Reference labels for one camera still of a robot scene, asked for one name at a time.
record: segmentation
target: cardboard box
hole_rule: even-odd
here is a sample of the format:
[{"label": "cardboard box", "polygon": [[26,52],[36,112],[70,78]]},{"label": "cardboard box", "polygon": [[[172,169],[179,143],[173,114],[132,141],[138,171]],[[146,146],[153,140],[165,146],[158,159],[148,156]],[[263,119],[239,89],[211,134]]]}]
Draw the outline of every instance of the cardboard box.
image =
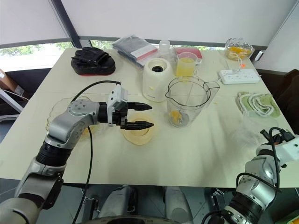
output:
[{"label": "cardboard box", "polygon": [[29,94],[23,90],[14,80],[5,74],[0,69],[0,88],[3,90],[10,90],[18,95],[28,98]]}]

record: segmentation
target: white wall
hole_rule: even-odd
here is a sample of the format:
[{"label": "white wall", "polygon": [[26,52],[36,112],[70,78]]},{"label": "white wall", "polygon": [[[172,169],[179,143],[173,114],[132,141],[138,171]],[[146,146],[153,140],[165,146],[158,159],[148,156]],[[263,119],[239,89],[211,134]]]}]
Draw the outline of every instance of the white wall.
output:
[{"label": "white wall", "polygon": [[299,1],[262,58],[254,62],[254,66],[282,72],[299,70]]},{"label": "white wall", "polygon": [[0,0],[0,44],[68,38],[48,0]]},{"label": "white wall", "polygon": [[78,35],[268,46],[296,0],[62,0]]}]

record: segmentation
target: measuring jug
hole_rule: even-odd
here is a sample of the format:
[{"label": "measuring jug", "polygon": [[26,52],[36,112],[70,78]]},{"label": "measuring jug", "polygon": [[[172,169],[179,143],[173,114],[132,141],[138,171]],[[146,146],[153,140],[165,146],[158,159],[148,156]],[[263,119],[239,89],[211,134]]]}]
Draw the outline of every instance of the measuring jug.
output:
[{"label": "measuring jug", "polygon": [[190,125],[201,110],[207,107],[220,86],[216,82],[204,82],[198,77],[177,77],[167,89],[167,116],[175,127]]},{"label": "measuring jug", "polygon": [[194,53],[184,52],[177,55],[178,63],[176,76],[192,76],[196,67],[200,64],[201,60],[198,60]]}]

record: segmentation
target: table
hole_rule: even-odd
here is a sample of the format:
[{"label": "table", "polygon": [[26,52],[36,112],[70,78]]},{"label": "table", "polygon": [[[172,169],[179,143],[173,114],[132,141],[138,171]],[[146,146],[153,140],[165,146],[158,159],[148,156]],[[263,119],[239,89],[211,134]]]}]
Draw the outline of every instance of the table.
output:
[{"label": "table", "polygon": [[[110,54],[116,60],[116,66],[122,66],[123,72],[117,68],[108,77],[81,77],[75,74],[70,66],[74,51],[68,49],[64,52],[0,144],[0,178],[22,178],[43,142],[49,112],[57,101],[73,97],[90,83],[112,79],[122,81],[123,87],[129,91],[130,101],[144,102],[153,107],[153,110],[145,113],[154,119],[157,132],[149,143],[136,146],[125,140],[119,127],[107,128],[101,124],[100,132],[93,138],[90,183],[235,187],[237,174],[243,172],[245,163],[255,156],[254,150],[235,148],[230,139],[230,134],[242,121],[235,96],[239,90],[268,92],[262,81],[257,84],[221,86],[223,90],[218,92],[194,123],[179,129],[170,125],[163,116],[166,102],[151,102],[141,95],[141,72],[114,55],[113,50]],[[204,51],[202,54],[204,59],[212,57],[212,54],[221,56],[218,52]],[[203,71],[209,69],[208,61],[206,63],[203,63]],[[220,67],[218,63],[212,65],[213,68],[215,66]],[[67,82],[66,77],[72,77],[71,81]],[[83,95],[94,101],[106,101],[108,95],[105,93],[112,88],[112,85],[98,85]],[[277,122],[280,127],[290,129],[283,115]],[[89,139],[81,140],[68,159],[65,182],[85,183],[89,158]],[[291,162],[288,168],[283,169],[281,187],[298,187],[299,181],[294,178],[298,166],[298,163]]]}]

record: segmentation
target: black bag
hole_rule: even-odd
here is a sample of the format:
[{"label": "black bag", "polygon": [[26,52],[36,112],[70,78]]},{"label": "black bag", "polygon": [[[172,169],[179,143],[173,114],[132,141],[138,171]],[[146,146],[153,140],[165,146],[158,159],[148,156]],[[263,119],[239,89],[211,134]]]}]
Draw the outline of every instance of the black bag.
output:
[{"label": "black bag", "polygon": [[107,52],[90,47],[77,50],[71,66],[79,75],[110,75],[115,71],[115,61]]}]

